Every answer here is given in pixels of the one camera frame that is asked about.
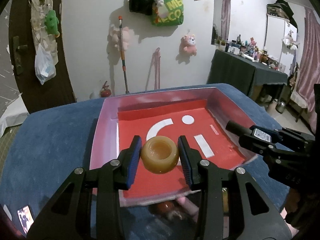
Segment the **white wardrobe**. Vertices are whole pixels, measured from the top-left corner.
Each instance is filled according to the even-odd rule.
[[[288,49],[282,42],[282,38],[290,31],[293,31],[292,38],[297,40],[297,28],[289,23],[288,20],[267,15],[267,31],[265,38],[265,50],[270,57],[286,66],[285,73],[289,76],[290,67],[294,57],[294,51]]]

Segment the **silver screw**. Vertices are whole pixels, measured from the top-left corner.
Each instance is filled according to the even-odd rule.
[[[208,166],[210,163],[209,163],[208,160],[201,160],[201,161],[200,161],[200,164],[201,164],[202,166]]]
[[[120,164],[120,161],[118,161],[118,160],[112,160],[112,161],[110,162],[110,164],[111,164],[112,166],[118,166],[118,165]]]
[[[245,169],[242,168],[242,167],[237,168],[236,171],[237,171],[239,174],[244,174],[244,173],[245,173]]]
[[[76,168],[75,169],[75,174],[81,174],[83,172],[82,168]]]

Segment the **metal pot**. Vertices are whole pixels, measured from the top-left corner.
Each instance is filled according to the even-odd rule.
[[[279,113],[283,113],[284,110],[285,110],[285,102],[284,101],[279,101],[276,105],[276,110],[279,112]]]

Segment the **blue bed sheet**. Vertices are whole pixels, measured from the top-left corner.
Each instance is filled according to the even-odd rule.
[[[239,90],[227,84],[215,86],[257,125],[281,129],[262,107]],[[89,168],[92,140],[103,101],[103,98],[99,98],[40,111],[31,114],[22,124],[9,150],[0,181],[0,203],[8,206],[12,221],[21,232],[18,209],[29,205],[35,218],[73,169]],[[268,177],[268,167],[261,156],[244,165],[244,168],[279,210],[289,188]],[[127,216],[135,221],[140,221],[136,217],[144,213],[149,214],[145,207],[126,211]],[[135,238],[136,234],[126,229],[129,218],[124,221],[127,239],[143,239]]]

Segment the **white chair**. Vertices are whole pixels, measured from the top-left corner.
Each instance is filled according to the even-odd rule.
[[[296,82],[294,84],[294,89],[293,89],[292,94],[291,94],[290,99],[289,99],[289,102],[293,101],[299,107],[301,107],[301,111],[299,112],[299,114],[297,116],[296,122],[298,122],[298,120],[301,117],[303,111],[308,108],[307,102],[297,92],[297,83],[298,83],[299,77],[300,77],[300,69],[297,69],[297,79],[296,79]]]

